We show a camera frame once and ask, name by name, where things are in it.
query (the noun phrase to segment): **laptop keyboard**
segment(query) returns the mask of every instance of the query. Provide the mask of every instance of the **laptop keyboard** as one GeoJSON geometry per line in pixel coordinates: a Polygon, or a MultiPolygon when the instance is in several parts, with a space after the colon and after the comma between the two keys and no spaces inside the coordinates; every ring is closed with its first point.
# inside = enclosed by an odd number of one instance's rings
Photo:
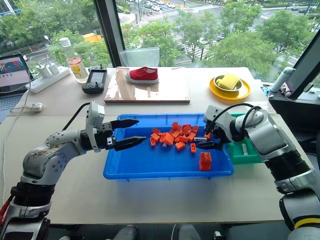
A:
{"type": "Polygon", "coordinates": [[[11,96],[0,99],[0,110],[13,109],[20,99],[21,96],[11,96]]]}

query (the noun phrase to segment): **yellow plate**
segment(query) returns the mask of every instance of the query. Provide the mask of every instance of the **yellow plate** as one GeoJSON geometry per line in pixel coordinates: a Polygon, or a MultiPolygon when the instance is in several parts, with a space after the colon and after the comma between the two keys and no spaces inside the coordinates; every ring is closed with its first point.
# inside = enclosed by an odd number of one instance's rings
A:
{"type": "Polygon", "coordinates": [[[212,78],[210,81],[210,90],[211,92],[213,92],[214,95],[218,96],[219,98],[236,101],[236,100],[246,98],[251,93],[249,84],[242,79],[241,79],[243,82],[242,87],[239,89],[239,91],[235,91],[235,92],[226,92],[226,91],[220,90],[215,86],[214,79],[215,78],[212,78]]]}

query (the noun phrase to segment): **small bowl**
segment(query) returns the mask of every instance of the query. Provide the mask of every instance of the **small bowl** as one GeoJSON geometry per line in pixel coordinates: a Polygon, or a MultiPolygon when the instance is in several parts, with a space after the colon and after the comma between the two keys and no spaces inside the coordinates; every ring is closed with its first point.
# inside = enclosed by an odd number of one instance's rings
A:
{"type": "Polygon", "coordinates": [[[221,75],[221,76],[215,77],[215,78],[213,79],[214,85],[215,85],[218,89],[220,89],[220,90],[222,90],[222,91],[225,91],[225,92],[233,93],[233,92],[239,91],[239,89],[240,89],[240,88],[242,87],[242,85],[243,85],[241,79],[238,81],[238,83],[235,85],[235,87],[234,87],[232,90],[227,90],[227,89],[224,89],[224,88],[218,86],[218,84],[216,83],[216,81],[217,81],[218,79],[222,79],[224,76],[225,76],[225,75],[221,75]]]}

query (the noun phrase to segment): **black controller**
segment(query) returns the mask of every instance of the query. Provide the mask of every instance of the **black controller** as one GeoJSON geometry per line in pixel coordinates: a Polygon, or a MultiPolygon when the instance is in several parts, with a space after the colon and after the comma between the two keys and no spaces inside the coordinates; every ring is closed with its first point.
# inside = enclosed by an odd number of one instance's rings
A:
{"type": "Polygon", "coordinates": [[[104,91],[107,69],[100,65],[99,68],[92,68],[88,80],[82,85],[82,90],[86,94],[99,94],[104,91]]]}

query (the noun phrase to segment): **power strip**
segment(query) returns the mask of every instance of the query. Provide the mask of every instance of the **power strip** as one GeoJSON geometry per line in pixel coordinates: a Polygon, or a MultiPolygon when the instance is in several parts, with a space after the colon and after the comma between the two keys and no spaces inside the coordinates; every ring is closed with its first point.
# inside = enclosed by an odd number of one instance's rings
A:
{"type": "Polygon", "coordinates": [[[70,74],[69,68],[66,68],[64,66],[58,66],[58,70],[59,73],[51,77],[43,78],[41,76],[40,78],[32,81],[30,91],[37,94],[41,92],[43,89],[46,89],[47,87],[51,86],[52,84],[58,82],[60,79],[70,74]]]}

